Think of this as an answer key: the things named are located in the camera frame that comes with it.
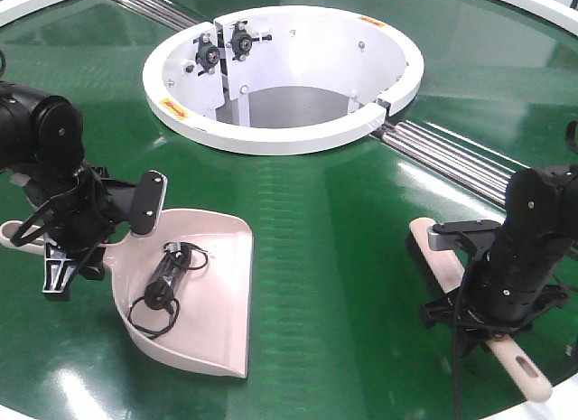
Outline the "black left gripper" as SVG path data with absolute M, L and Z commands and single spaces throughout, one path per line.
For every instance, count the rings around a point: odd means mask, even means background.
M 83 164 L 69 184 L 36 175 L 24 191 L 38 208 L 10 242 L 23 247 L 44 239 L 42 293 L 52 301 L 68 301 L 76 275 L 104 278 L 106 243 L 117 225 L 128 220 L 135 184 L 111 178 L 103 166 Z

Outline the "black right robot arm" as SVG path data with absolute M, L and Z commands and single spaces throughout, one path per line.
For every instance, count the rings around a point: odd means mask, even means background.
M 435 224 L 435 251 L 459 248 L 469 257 L 458 287 L 424 305 L 426 326 L 449 323 L 462 356 L 497 336 L 529 331 L 535 319 L 569 300 L 555 269 L 577 240 L 577 166 L 531 167 L 514 173 L 502 223 Z

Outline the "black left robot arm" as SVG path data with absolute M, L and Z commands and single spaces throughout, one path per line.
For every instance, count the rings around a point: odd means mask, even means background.
M 76 275 L 104 277 L 102 244 L 129 219 L 136 186 L 85 159 L 81 112 L 66 98 L 1 83 L 1 169 L 33 207 L 11 236 L 16 247 L 44 242 L 44 295 L 70 298 Z

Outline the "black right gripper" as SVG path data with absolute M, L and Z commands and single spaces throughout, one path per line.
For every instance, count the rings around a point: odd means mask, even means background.
M 565 289 L 548 281 L 568 249 L 567 236 L 498 229 L 488 249 L 464 251 L 469 261 L 460 286 L 422 306 L 424 325 L 452 326 L 461 355 L 498 336 L 531 330 L 537 317 L 567 303 Z

